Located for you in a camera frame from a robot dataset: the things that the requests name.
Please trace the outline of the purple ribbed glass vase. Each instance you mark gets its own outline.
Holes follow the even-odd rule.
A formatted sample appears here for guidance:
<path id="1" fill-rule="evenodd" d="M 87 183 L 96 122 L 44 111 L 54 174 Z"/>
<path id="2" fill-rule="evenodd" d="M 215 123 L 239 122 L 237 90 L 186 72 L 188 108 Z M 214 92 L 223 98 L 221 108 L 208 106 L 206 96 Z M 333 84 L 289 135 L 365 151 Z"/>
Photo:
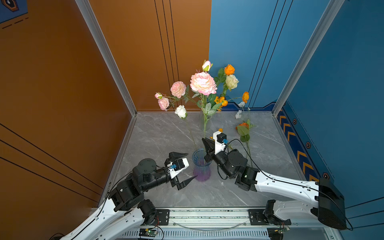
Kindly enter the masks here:
<path id="1" fill-rule="evenodd" d="M 206 151 L 198 149 L 193 153 L 194 176 L 199 182 L 206 182 L 211 177 L 210 163 L 205 161 Z"/>

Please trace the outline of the clear ribbed glass vase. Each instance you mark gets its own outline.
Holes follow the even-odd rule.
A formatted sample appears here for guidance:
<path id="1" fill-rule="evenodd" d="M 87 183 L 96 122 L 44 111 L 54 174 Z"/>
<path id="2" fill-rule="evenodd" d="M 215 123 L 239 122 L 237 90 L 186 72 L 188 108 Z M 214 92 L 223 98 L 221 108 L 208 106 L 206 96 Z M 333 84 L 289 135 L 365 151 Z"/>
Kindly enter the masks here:
<path id="1" fill-rule="evenodd" d="M 204 126 L 206 126 L 206 131 L 208 131 L 212 125 L 212 121 L 210 120 L 210 116 L 208 116 L 208 120 L 205 124 L 205 115 L 204 115 L 204 112 L 202 110 L 200 110 L 200 113 L 199 113 L 199 128 L 204 132 Z"/>

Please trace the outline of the orange gerbera flower stem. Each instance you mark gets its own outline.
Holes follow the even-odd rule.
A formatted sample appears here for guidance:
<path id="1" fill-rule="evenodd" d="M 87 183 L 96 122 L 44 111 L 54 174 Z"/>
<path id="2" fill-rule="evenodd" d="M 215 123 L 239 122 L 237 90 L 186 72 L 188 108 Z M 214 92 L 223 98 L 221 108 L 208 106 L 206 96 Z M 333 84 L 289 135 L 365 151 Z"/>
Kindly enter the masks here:
<path id="1" fill-rule="evenodd" d="M 251 124 L 250 119 L 247 119 L 245 122 L 236 126 L 236 130 L 237 130 L 238 134 L 240 135 L 240 141 L 242 143 L 245 143 L 247 146 L 246 151 L 247 151 L 247 158 L 248 159 L 250 159 L 250 155 L 251 155 L 249 143 L 250 143 L 250 139 L 251 139 L 250 130 L 252 127 L 253 127 L 253 125 Z"/>

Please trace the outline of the white rose flower stem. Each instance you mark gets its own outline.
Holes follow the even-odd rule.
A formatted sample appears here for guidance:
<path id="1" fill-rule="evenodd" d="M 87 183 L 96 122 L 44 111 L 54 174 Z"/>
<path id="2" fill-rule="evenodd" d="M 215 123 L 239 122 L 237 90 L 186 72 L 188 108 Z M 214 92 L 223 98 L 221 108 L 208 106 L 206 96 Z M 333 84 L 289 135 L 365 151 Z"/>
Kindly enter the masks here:
<path id="1" fill-rule="evenodd" d="M 184 106 L 184 105 L 179 105 L 179 106 L 176 108 L 176 110 L 175 110 L 175 114 L 176 114 L 180 119 L 182 119 L 182 120 L 186 123 L 187 128 L 188 128 L 188 131 L 189 131 L 189 134 L 190 134 L 191 139 L 192 139 L 192 142 L 193 142 L 193 144 L 194 144 L 194 149 L 197 150 L 197 149 L 198 149 L 198 146 L 197 146 L 196 141 L 195 141 L 195 138 L 194 138 L 194 136 L 193 136 L 191 127 L 190 127 L 190 125 L 189 125 L 189 123 L 188 123 L 188 119 L 187 119 L 187 117 L 188 117 L 188 112 L 187 112 L 185 106 Z"/>

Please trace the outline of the orange poppy flower stem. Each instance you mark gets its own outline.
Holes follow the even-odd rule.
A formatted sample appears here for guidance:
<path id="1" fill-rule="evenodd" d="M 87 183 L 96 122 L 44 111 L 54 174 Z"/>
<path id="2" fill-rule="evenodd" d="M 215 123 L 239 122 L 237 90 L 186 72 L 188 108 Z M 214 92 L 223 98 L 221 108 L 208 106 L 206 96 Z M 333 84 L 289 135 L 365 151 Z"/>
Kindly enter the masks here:
<path id="1" fill-rule="evenodd" d="M 250 99 L 250 93 L 244 92 L 241 97 L 237 97 L 237 98 L 228 98 L 227 96 L 225 97 L 216 96 L 216 98 L 214 99 L 214 103 L 221 104 L 221 106 L 218 108 L 219 111 L 237 111 L 240 109 L 239 103 L 244 101 L 247 104 L 249 99 Z"/>

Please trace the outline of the small pink rose spray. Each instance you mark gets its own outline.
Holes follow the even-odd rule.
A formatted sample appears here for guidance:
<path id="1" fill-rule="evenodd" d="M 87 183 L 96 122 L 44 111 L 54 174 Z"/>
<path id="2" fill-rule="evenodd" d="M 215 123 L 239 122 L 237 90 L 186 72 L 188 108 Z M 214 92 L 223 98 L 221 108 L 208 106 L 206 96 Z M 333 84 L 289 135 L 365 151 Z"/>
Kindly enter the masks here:
<path id="1" fill-rule="evenodd" d="M 190 87 L 184 82 L 178 81 L 174 82 L 171 86 L 171 94 L 165 95 L 163 93 L 157 92 L 155 93 L 155 98 L 158 101 L 158 105 L 162 111 L 167 111 L 169 108 L 176 108 L 176 105 L 179 101 L 184 102 L 193 102 L 196 103 L 195 100 L 189 95 Z"/>

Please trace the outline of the cream rose flower stem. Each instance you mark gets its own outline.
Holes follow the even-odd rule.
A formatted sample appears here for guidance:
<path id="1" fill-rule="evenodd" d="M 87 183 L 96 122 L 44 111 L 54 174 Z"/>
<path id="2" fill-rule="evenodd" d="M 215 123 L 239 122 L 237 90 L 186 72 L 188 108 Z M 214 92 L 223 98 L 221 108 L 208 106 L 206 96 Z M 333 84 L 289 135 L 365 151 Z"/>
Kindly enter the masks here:
<path id="1" fill-rule="evenodd" d="M 239 83 L 239 80 L 236 78 L 235 75 L 226 75 L 225 83 L 223 85 L 223 93 L 222 96 L 224 97 L 227 94 L 227 91 L 232 91 L 235 88 L 237 88 Z"/>

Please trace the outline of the yellow rose flower stem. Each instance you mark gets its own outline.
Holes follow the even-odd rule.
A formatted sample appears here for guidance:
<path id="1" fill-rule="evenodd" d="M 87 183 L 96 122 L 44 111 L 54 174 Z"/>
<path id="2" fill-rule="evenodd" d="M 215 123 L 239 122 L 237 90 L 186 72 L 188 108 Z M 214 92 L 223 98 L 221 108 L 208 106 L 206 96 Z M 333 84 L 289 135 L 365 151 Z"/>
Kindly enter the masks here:
<path id="1" fill-rule="evenodd" d="M 233 75 L 234 73 L 235 73 L 235 68 L 230 64 L 228 64 L 224 68 L 219 68 L 218 75 L 214 77 L 216 85 L 219 86 L 220 84 L 224 84 L 227 79 L 227 76 Z"/>

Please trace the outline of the pink white bouquet spray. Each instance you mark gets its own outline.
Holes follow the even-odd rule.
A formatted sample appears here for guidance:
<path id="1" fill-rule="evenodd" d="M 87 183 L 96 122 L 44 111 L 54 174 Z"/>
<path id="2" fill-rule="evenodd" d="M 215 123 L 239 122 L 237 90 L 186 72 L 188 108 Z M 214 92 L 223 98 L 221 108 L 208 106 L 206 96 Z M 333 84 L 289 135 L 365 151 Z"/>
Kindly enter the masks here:
<path id="1" fill-rule="evenodd" d="M 202 72 L 196 73 L 191 76 L 190 88 L 195 93 L 193 99 L 199 97 L 197 100 L 197 107 L 204 112 L 205 124 L 213 115 L 218 112 L 221 104 L 215 104 L 214 99 L 217 96 L 218 87 L 214 78 L 209 74 L 213 64 L 210 61 L 204 61 L 202 65 Z M 206 126 L 204 126 L 204 137 L 207 136 Z"/>

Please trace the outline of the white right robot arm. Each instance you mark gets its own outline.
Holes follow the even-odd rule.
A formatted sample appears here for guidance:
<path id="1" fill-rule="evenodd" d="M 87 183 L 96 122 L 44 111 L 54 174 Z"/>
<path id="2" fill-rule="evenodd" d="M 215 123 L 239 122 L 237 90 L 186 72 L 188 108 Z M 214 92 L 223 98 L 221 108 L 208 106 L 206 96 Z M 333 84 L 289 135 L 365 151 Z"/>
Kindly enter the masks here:
<path id="1" fill-rule="evenodd" d="M 244 191 L 272 193 L 289 201 L 269 200 L 263 212 L 267 223 L 280 225 L 291 219 L 317 219 L 321 224 L 346 230 L 345 198 L 328 179 L 300 181 L 272 175 L 257 167 L 249 167 L 248 160 L 237 150 L 226 152 L 227 141 L 203 138 L 205 160 L 214 161 L 227 179 Z"/>

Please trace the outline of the white blossom spray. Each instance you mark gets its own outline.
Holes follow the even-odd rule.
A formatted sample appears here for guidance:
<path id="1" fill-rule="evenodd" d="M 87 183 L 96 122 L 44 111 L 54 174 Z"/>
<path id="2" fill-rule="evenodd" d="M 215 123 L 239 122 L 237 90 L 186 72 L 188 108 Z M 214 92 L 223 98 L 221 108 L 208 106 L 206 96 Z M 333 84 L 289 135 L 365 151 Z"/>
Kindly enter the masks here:
<path id="1" fill-rule="evenodd" d="M 236 119 L 240 119 L 241 117 L 242 117 L 242 113 L 243 113 L 243 111 L 244 111 L 244 106 L 245 106 L 245 102 L 244 101 L 242 101 L 242 102 L 240 102 L 239 103 L 239 110 L 238 110 L 238 112 L 236 113 L 236 115 L 235 115 L 235 118 Z"/>

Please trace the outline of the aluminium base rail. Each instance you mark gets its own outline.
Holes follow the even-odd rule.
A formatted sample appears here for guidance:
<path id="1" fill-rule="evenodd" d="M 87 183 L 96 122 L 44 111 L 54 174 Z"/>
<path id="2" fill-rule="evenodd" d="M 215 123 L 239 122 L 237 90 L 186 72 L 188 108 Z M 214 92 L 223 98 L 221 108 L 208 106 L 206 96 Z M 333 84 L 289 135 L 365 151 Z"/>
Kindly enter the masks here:
<path id="1" fill-rule="evenodd" d="M 116 240 L 142 240 L 140 229 L 159 231 L 154 240 L 341 240 L 340 231 L 315 220 L 263 224 L 261 208 L 160 208 L 156 224 L 124 232 Z"/>

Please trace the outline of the left aluminium corner post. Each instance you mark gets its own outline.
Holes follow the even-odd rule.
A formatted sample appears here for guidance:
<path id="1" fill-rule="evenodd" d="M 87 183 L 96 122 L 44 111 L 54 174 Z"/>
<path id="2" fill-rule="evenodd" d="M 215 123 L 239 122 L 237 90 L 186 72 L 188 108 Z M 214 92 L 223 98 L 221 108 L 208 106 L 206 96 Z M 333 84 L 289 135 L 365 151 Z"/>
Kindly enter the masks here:
<path id="1" fill-rule="evenodd" d="M 114 59 L 112 51 L 107 43 L 107 40 L 104 36 L 102 28 L 97 20 L 97 17 L 92 9 L 90 1 L 86 0 L 75 0 L 87 26 L 90 30 L 95 43 L 116 83 L 116 86 L 133 117 L 137 115 L 137 109 L 134 105 L 134 102 L 131 98 L 131 95 L 128 91 L 126 83 L 123 79 L 123 76 L 119 70 L 119 67 Z"/>

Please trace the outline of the aluminium corner post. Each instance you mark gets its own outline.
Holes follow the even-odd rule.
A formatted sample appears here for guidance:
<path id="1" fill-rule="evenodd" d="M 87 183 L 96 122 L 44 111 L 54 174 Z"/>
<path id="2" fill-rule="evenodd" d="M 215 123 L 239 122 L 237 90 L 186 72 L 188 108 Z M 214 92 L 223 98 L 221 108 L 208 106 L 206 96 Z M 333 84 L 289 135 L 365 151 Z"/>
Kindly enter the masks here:
<path id="1" fill-rule="evenodd" d="M 131 95 L 128 91 L 126 83 L 123 79 L 123 76 L 119 70 L 119 67 L 114 59 L 112 51 L 107 43 L 107 40 L 104 36 L 102 28 L 97 20 L 97 17 L 92 9 L 90 1 L 86 0 L 75 0 L 87 26 L 90 30 L 95 43 L 116 83 L 116 86 L 133 117 L 137 115 L 137 109 L 134 105 L 134 102 L 131 98 Z"/>
<path id="2" fill-rule="evenodd" d="M 327 33 L 329 27 L 331 26 L 344 2 L 344 0 L 329 1 L 272 110 L 272 115 L 274 117 L 277 117 L 280 110 L 283 108 L 284 103 L 287 101 L 295 85 L 299 81 L 302 73 L 310 62 L 312 56 L 323 40 L 325 34 Z"/>

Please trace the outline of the right aluminium corner post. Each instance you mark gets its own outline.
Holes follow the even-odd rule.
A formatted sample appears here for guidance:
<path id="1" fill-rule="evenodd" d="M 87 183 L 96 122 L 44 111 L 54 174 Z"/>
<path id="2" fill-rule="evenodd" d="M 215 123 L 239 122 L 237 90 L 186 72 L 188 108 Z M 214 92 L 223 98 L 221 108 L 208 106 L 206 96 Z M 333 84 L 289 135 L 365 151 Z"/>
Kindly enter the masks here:
<path id="1" fill-rule="evenodd" d="M 280 110 L 283 108 L 284 103 L 287 101 L 295 85 L 299 81 L 302 73 L 310 62 L 312 56 L 323 40 L 325 34 L 327 33 L 329 27 L 331 26 L 344 2 L 344 0 L 329 1 L 272 110 L 272 115 L 274 117 L 277 117 Z"/>

